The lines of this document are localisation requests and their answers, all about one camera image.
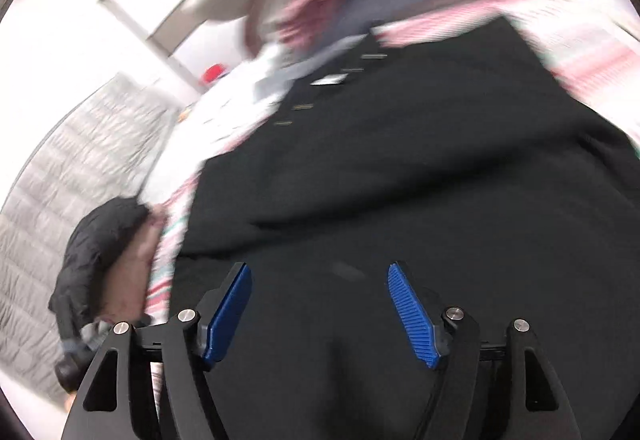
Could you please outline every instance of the red and white striped fabric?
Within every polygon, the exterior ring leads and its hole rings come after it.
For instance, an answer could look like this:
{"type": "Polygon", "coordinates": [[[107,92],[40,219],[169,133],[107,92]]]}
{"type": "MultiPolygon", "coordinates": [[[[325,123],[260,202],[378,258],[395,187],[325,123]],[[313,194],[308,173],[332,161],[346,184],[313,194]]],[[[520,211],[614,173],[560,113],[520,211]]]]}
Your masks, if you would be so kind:
{"type": "MultiPolygon", "coordinates": [[[[572,96],[622,128],[640,146],[640,43],[592,9],[592,4],[592,0],[482,0],[392,23],[376,33],[383,45],[401,47],[454,37],[506,16],[572,96]]],[[[250,131],[229,136],[224,151],[247,138],[269,114],[258,116],[250,131]]],[[[169,218],[154,259],[146,303],[155,324],[168,318],[174,261],[197,182],[194,175],[166,202],[169,218]]],[[[157,402],[161,365],[153,372],[157,402]]]]}

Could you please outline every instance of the white tag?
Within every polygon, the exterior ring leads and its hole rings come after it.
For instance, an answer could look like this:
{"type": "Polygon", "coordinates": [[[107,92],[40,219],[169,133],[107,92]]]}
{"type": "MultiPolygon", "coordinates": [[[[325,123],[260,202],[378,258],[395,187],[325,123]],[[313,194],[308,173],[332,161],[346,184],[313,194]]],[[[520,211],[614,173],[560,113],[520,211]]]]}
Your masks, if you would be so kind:
{"type": "Polygon", "coordinates": [[[325,75],[322,79],[318,79],[317,81],[313,81],[311,83],[311,85],[312,86],[321,86],[323,84],[340,84],[347,75],[349,75],[349,74],[325,75]]]}

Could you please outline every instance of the gray quilted mat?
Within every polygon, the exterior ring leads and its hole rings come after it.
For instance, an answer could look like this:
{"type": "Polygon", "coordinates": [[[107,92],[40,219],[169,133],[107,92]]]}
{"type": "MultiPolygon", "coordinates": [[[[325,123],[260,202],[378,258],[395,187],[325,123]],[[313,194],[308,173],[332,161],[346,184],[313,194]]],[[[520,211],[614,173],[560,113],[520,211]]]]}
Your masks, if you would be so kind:
{"type": "Polygon", "coordinates": [[[117,76],[40,143],[0,211],[0,364],[62,403],[61,355],[49,295],[78,222],[110,198],[133,196],[153,167],[179,109],[117,76]]]}

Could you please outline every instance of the metal screw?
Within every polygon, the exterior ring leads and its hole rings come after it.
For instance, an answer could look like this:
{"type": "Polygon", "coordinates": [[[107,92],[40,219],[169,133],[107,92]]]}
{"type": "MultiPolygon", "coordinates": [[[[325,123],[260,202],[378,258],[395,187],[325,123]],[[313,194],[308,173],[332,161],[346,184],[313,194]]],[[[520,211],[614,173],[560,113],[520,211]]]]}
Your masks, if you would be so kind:
{"type": "Polygon", "coordinates": [[[458,308],[456,306],[452,306],[451,308],[447,308],[447,317],[452,321],[460,321],[465,316],[462,308],[458,308]]]}
{"type": "Polygon", "coordinates": [[[122,335],[127,330],[129,330],[129,323],[125,322],[118,323],[113,327],[113,333],[117,335],[122,335]]]}
{"type": "Polygon", "coordinates": [[[191,321],[194,317],[196,317],[196,312],[194,312],[190,308],[187,308],[186,310],[182,310],[178,314],[178,319],[180,321],[182,321],[183,323],[187,323],[187,322],[191,321]]]}
{"type": "Polygon", "coordinates": [[[529,331],[529,323],[527,323],[524,319],[516,319],[513,322],[513,327],[519,332],[527,332],[529,331]]]}

